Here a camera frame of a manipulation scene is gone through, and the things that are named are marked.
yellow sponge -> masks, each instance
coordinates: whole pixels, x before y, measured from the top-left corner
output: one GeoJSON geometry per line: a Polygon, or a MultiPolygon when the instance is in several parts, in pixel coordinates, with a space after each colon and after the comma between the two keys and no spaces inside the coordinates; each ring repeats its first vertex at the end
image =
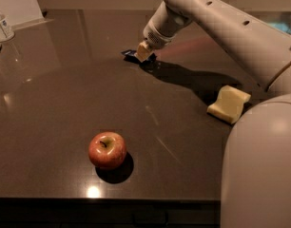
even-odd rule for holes
{"type": "Polygon", "coordinates": [[[242,115],[243,105],[250,100],[251,95],[226,85],[221,88],[217,101],[211,104],[207,113],[234,124],[242,115]]]}

